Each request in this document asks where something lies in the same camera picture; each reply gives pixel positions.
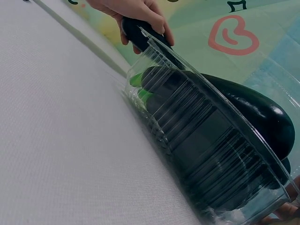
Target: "finger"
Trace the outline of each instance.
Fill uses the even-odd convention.
[[[279,209],[274,211],[274,214],[279,219],[286,220],[286,219],[293,217],[293,215],[295,214],[297,209],[298,209],[298,207],[296,207],[294,205],[284,203]]]
[[[129,41],[126,37],[126,35],[124,34],[123,32],[123,29],[122,29],[122,16],[118,16],[118,18],[115,18],[115,20],[117,21],[117,24],[118,24],[118,27],[120,29],[120,36],[121,36],[121,42],[123,45],[128,45]]]
[[[159,14],[160,16],[162,16],[164,18],[164,15],[162,13],[162,11],[160,10],[160,8],[158,7],[158,4],[156,2],[152,2],[151,5],[148,6],[149,9],[151,9],[153,12]],[[165,32],[164,32],[164,36],[167,40],[167,42],[171,45],[171,46],[174,46],[175,44],[175,41],[174,41],[174,36],[172,34],[172,31],[169,27],[169,24],[167,23],[167,21],[165,20],[165,23],[164,23],[164,29],[165,29]]]
[[[141,54],[141,51],[135,46],[133,46],[133,52],[137,55]]]
[[[293,219],[285,220],[285,221],[275,220],[274,222],[272,222],[270,224],[271,225],[300,225],[300,218],[293,218]]]
[[[142,6],[141,18],[138,19],[148,22],[157,33],[164,34],[165,18],[151,9],[151,7],[153,8],[153,5],[155,6],[156,3],[153,2],[151,6],[144,4]]]
[[[300,188],[300,176],[296,177],[294,179],[294,182],[295,182],[296,186]],[[289,184],[286,187],[286,191],[287,191],[287,193],[288,193],[288,195],[289,195],[289,197],[291,198],[292,201],[294,201],[297,198],[298,192],[292,184]]]
[[[167,42],[171,45],[174,46],[175,45],[175,40],[174,40],[174,36],[172,34],[172,31],[168,25],[168,23],[165,23],[165,33],[164,36],[167,40]]]
[[[274,222],[274,220],[279,220],[279,219],[274,219],[272,217],[265,217],[264,219],[262,219],[258,225],[267,225],[267,224],[271,224]]]

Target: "heart outline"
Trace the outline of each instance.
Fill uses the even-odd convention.
[[[221,24],[228,19],[236,19],[238,21],[238,25],[237,27],[234,29],[234,34],[236,34],[237,36],[245,36],[251,39],[252,41],[252,45],[246,49],[233,49],[233,48],[229,48],[229,47],[225,47],[223,45],[220,45],[216,42],[216,37],[219,31],[219,28],[221,26]],[[229,54],[229,55],[238,55],[238,56],[242,56],[242,55],[248,55],[253,53],[256,49],[258,49],[260,42],[257,38],[257,36],[248,31],[245,30],[245,26],[246,26],[246,22],[243,19],[243,17],[239,16],[239,15],[229,15],[229,16],[225,16],[222,17],[221,19],[219,19],[217,22],[215,22],[215,24],[213,25],[211,32],[210,32],[210,37],[208,40],[208,45],[220,52]],[[228,29],[224,28],[222,30],[222,37],[224,38],[224,40],[232,45],[237,45],[238,42],[236,40],[233,40],[231,38],[228,37]]]

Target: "clear plastic clamshell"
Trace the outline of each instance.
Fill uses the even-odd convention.
[[[270,137],[246,118],[253,109],[242,114],[242,106],[234,102],[252,90],[240,90],[244,87],[237,84],[243,96],[230,101],[234,83],[220,88],[225,80],[200,74],[144,33],[150,46],[128,72],[126,94],[200,217],[216,224],[248,224],[292,202],[289,192],[299,189],[286,155],[276,155],[272,140],[266,142]],[[253,92],[250,98],[262,101],[264,96]],[[280,107],[274,110],[279,116],[285,113]],[[293,125],[284,129],[293,139]],[[291,154],[300,156],[295,149]]]

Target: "black handle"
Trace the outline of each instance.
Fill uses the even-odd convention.
[[[149,47],[149,38],[143,35],[140,27],[172,50],[171,45],[168,43],[164,35],[155,32],[149,23],[131,19],[128,17],[123,17],[122,30],[127,39],[131,41],[141,52],[144,52]],[[158,45],[162,53],[166,56],[166,58],[168,58],[175,66],[177,66],[178,69],[185,69],[185,66],[181,62],[179,62],[172,54],[170,54],[162,45],[160,45],[159,43],[156,44]]]

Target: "colorful poster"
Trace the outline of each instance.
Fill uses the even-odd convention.
[[[133,64],[119,28],[85,0],[64,0]],[[262,64],[300,12],[299,0],[158,0],[175,36],[174,50],[199,72],[243,83]]]

